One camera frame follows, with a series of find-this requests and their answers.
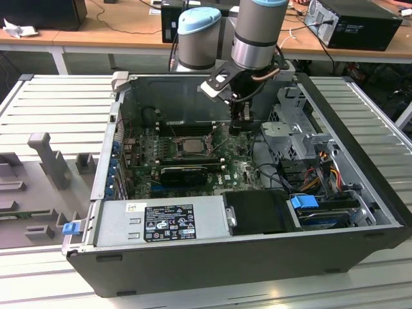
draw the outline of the power supply label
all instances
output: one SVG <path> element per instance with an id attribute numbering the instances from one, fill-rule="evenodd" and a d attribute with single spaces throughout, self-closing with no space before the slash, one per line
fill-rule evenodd
<path id="1" fill-rule="evenodd" d="M 193 204 L 145 208 L 144 240 L 146 242 L 195 238 Z"/>

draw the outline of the desk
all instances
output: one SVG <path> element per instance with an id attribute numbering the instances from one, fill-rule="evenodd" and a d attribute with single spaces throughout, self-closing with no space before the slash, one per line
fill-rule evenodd
<path id="1" fill-rule="evenodd" d="M 121 0 L 117 4 L 104 4 L 103 0 L 86 0 L 88 15 L 77 32 L 58 32 L 40 30 L 40 35 L 30 38 L 14 39 L 6 33 L 0 34 L 0 50 L 50 52 L 60 74 L 69 73 L 64 61 L 64 53 L 106 53 L 110 54 L 111 66 L 114 66 L 113 54 L 130 55 L 168 55 L 171 45 L 162 43 L 162 34 L 128 34 L 116 32 L 97 21 L 97 14 L 102 11 L 95 3 L 105 8 L 100 20 L 112 28 L 130 32 L 153 33 L 162 29 L 159 15 L 149 15 L 149 7 L 137 0 Z M 385 6 L 396 10 L 387 3 Z M 304 10 L 307 6 L 295 4 Z M 283 29 L 302 26 L 302 22 L 293 16 L 287 16 Z M 289 59 L 324 60 L 329 58 L 318 40 L 309 29 L 294 32 L 297 40 L 290 39 L 284 46 L 285 57 Z M 282 32 L 279 42 L 288 36 Z M 336 61 L 357 61 L 377 63 L 412 62 L 412 27 L 401 26 L 386 51 L 328 50 Z"/>

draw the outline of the computer tower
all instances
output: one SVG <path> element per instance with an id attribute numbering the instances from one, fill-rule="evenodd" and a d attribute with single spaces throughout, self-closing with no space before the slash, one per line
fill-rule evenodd
<path id="1" fill-rule="evenodd" d="M 0 21 L 3 26 L 3 19 L 6 19 L 19 26 L 77 31 L 87 13 L 84 0 L 3 1 L 0 6 Z"/>
<path id="2" fill-rule="evenodd" d="M 321 24 L 309 29 L 328 48 L 384 51 L 402 19 L 366 0 L 312 0 L 304 23 Z"/>

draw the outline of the cable on desk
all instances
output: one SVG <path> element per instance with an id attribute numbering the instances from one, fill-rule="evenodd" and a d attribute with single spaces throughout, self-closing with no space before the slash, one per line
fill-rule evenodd
<path id="1" fill-rule="evenodd" d="M 2 53 L 2 56 L 1 56 L 0 60 L 3 59 L 4 57 L 6 57 L 6 53 Z M 1 67 L 4 69 L 4 71 L 6 72 L 6 81 L 5 81 L 5 84 L 6 84 L 6 88 L 10 90 L 10 86 L 8 85 L 9 73 L 8 73 L 8 71 L 7 71 L 7 68 L 4 66 L 3 63 L 1 63 L 1 61 L 0 61 L 0 66 L 1 66 Z"/>
<path id="2" fill-rule="evenodd" d="M 1 52 L 1 55 L 3 55 L 0 59 L 4 58 L 7 60 L 7 62 L 16 70 L 16 72 L 18 72 L 18 74 L 22 75 L 22 73 L 20 72 L 20 70 L 17 68 L 17 66 L 15 66 L 10 59 L 6 56 L 6 53 Z"/>
<path id="3" fill-rule="evenodd" d="M 287 40 L 289 40 L 289 39 L 295 39 L 295 40 L 297 40 L 297 37 L 292 34 L 292 31 L 294 31 L 294 30 L 300 30 L 300 29 L 305 29 L 305 28 L 309 28 L 309 27 L 311 27 L 311 26 L 317 26 L 317 25 L 319 25 L 319 24 L 318 24 L 318 23 L 313 23 L 313 24 L 308 24 L 308 25 L 306 25 L 306 26 L 302 26 L 302 27 L 298 27 L 298 28 L 291 28 L 291 29 L 289 29 L 289 30 L 281 29 L 281 31 L 289 31 L 289 36 L 288 36 L 286 39 L 283 40 L 283 42 L 280 44 L 280 48 L 282 48 L 283 45 L 284 45 L 284 43 L 286 43 Z"/>
<path id="4" fill-rule="evenodd" d="M 144 5 L 150 6 L 151 8 L 154 8 L 155 10 L 160 10 L 159 7 L 155 7 L 153 5 L 150 5 L 149 3 L 144 2 L 143 0 L 139 0 L 141 3 L 143 3 Z"/>
<path id="5" fill-rule="evenodd" d="M 299 21 L 291 21 L 290 19 L 284 18 L 286 21 L 290 21 L 291 23 L 298 23 Z"/>
<path id="6" fill-rule="evenodd" d="M 327 23 L 329 23 L 329 22 L 330 22 L 330 21 L 325 21 L 325 22 L 321 23 L 321 24 L 317 27 L 316 37 L 317 37 L 317 39 L 319 40 L 319 43 L 321 44 L 324 52 L 328 55 L 328 57 L 329 57 L 330 60 L 332 61 L 332 72 L 330 72 L 330 73 L 331 73 L 332 75 L 335 75 L 335 61 L 334 61 L 334 59 L 331 57 L 331 55 L 328 53 L 328 51 L 326 50 L 326 48 L 323 46 L 322 40 L 319 38 L 319 29 L 320 29 L 320 27 L 321 27 L 323 24 L 327 24 Z"/>
<path id="7" fill-rule="evenodd" d="M 109 29 L 116 31 L 116 32 L 122 32 L 122 33 L 128 33 L 128 34 L 156 34 L 158 32 L 162 32 L 162 30 L 157 30 L 155 32 L 130 32 L 130 31 L 125 31 L 125 30 L 118 30 L 118 29 L 114 29 L 113 27 L 111 27 L 106 21 L 102 21 L 100 19 L 100 15 L 104 14 L 104 12 L 106 11 L 105 8 L 103 8 L 103 6 L 97 4 L 96 2 L 94 2 L 94 0 L 90 0 L 91 2 L 93 2 L 95 5 L 97 5 L 102 11 L 100 13 L 98 13 L 96 15 L 96 19 L 100 24 L 104 24 L 106 27 L 108 27 Z"/>

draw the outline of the white paper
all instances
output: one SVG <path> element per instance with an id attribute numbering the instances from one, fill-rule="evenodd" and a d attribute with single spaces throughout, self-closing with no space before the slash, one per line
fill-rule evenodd
<path id="1" fill-rule="evenodd" d="M 155 8 L 151 8 L 150 10 L 149 10 L 149 15 L 161 15 L 162 14 L 162 11 L 161 10 L 157 10 L 157 9 L 155 9 Z"/>
<path id="2" fill-rule="evenodd" d="M 4 19 L 4 21 L 5 26 L 3 27 L 3 30 L 12 37 L 20 39 L 20 37 L 28 37 L 31 35 L 39 34 L 39 32 L 37 32 L 36 29 L 32 26 L 20 27 L 15 24 L 9 23 L 6 19 Z"/>

